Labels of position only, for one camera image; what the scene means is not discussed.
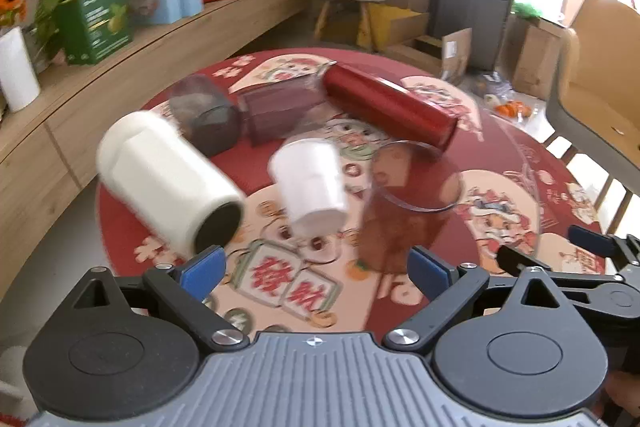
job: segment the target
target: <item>metal bolt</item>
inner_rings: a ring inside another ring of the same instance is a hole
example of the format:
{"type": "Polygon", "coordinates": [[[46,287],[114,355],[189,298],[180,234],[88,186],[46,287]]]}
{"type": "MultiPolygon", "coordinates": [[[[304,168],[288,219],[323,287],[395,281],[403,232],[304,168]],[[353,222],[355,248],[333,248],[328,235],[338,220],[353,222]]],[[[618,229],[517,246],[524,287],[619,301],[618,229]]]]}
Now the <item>metal bolt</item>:
{"type": "Polygon", "coordinates": [[[242,331],[238,330],[218,330],[211,335],[211,340],[220,346],[235,346],[244,339],[242,331]]]}
{"type": "Polygon", "coordinates": [[[404,328],[389,331],[386,336],[391,342],[399,344],[400,346],[410,346],[420,340],[420,335],[418,335],[418,333],[414,330],[407,330],[404,328]]]}

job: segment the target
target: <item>red bottle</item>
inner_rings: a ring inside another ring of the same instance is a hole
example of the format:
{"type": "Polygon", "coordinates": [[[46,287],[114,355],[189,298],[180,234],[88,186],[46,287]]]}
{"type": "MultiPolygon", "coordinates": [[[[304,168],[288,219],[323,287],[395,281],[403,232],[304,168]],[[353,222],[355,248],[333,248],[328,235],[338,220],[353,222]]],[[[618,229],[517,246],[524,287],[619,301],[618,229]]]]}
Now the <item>red bottle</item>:
{"type": "Polygon", "coordinates": [[[428,143],[444,151],[458,127],[456,115],[348,64],[329,64],[321,75],[330,103],[393,138],[428,143]]]}

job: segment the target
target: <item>yellow chair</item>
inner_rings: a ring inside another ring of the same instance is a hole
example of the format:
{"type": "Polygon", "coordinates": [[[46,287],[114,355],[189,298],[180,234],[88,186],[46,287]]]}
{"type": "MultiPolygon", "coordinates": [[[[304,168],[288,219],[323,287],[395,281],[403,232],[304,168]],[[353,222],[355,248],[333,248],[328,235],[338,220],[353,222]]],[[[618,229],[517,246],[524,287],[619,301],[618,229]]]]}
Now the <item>yellow chair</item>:
{"type": "Polygon", "coordinates": [[[602,204],[613,179],[625,196],[607,233],[614,233],[632,194],[640,194],[640,14],[616,0],[584,0],[564,31],[546,118],[569,140],[566,162],[582,152],[609,177],[595,202],[602,204]]]}

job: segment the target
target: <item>green box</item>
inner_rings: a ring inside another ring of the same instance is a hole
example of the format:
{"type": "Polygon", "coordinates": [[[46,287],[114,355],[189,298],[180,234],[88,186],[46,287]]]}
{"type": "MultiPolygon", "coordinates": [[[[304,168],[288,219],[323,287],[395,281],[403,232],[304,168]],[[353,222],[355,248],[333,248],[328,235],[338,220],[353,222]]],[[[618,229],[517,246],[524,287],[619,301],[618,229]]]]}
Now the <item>green box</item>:
{"type": "Polygon", "coordinates": [[[54,18],[69,64],[97,64],[131,42],[126,0],[66,0],[54,18]]]}

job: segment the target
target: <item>chair leg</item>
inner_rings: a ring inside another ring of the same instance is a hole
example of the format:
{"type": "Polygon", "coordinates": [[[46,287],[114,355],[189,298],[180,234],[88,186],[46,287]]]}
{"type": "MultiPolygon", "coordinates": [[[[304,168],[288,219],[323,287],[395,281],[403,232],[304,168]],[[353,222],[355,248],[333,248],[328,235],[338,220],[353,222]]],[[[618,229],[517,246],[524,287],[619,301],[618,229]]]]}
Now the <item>chair leg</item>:
{"type": "Polygon", "coordinates": [[[631,192],[631,190],[625,187],[625,195],[623,196],[622,201],[620,201],[620,206],[616,210],[613,219],[611,219],[611,223],[609,223],[607,233],[616,233],[616,230],[620,226],[620,221],[622,221],[629,203],[631,202],[631,196],[633,196],[633,193],[631,192]]]}
{"type": "Polygon", "coordinates": [[[371,13],[369,12],[369,4],[365,2],[360,3],[360,17],[362,18],[362,28],[364,34],[367,37],[367,51],[370,53],[376,51],[376,43],[373,38],[373,30],[371,29],[371,13]]]}
{"type": "Polygon", "coordinates": [[[326,17],[329,13],[329,6],[331,5],[330,0],[324,1],[322,5],[322,9],[320,10],[320,15],[318,16],[318,20],[316,21],[316,29],[314,30],[314,37],[317,41],[322,38],[322,30],[324,30],[324,26],[326,25],[326,17]]]}
{"type": "Polygon", "coordinates": [[[549,147],[553,143],[553,141],[556,138],[558,138],[559,136],[560,136],[560,134],[558,132],[554,131],[554,133],[549,138],[547,138],[546,140],[544,140],[542,142],[542,145],[544,145],[545,147],[549,147]]]}
{"type": "Polygon", "coordinates": [[[610,174],[609,176],[607,176],[607,181],[604,182],[604,185],[602,186],[602,190],[600,191],[600,193],[598,194],[598,197],[596,198],[596,202],[593,203],[593,208],[595,208],[596,210],[599,210],[600,207],[602,206],[602,202],[604,201],[604,198],[607,196],[607,192],[609,192],[612,182],[613,182],[613,176],[610,174]]]}
{"type": "Polygon", "coordinates": [[[578,151],[573,145],[566,150],[566,152],[561,156],[560,161],[565,165],[569,165],[569,162],[574,159],[574,156],[577,155],[578,151]]]}

